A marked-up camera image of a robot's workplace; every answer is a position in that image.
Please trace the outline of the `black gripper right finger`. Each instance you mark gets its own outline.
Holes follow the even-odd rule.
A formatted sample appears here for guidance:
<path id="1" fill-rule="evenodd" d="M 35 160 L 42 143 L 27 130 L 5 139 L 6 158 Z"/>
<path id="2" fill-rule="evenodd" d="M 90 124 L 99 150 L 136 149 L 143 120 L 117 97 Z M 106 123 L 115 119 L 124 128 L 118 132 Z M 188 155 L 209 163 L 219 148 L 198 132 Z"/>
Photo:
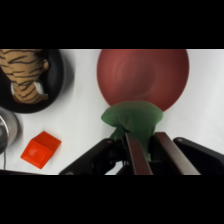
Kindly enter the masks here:
<path id="1" fill-rule="evenodd" d="M 155 152 L 179 175 L 224 175 L 224 155 L 183 137 L 154 135 Z"/>

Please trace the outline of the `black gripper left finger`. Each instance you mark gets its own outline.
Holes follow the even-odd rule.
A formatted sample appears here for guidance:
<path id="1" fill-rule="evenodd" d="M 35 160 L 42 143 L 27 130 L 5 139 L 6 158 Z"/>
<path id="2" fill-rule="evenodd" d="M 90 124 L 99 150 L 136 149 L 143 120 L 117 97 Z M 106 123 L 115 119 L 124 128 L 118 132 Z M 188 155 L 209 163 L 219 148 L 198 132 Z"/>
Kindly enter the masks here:
<path id="1" fill-rule="evenodd" d="M 101 140 L 64 168 L 60 175 L 105 175 L 117 162 L 123 165 L 118 175 L 153 174 L 140 142 L 134 134 L 126 133 L 120 140 Z"/>

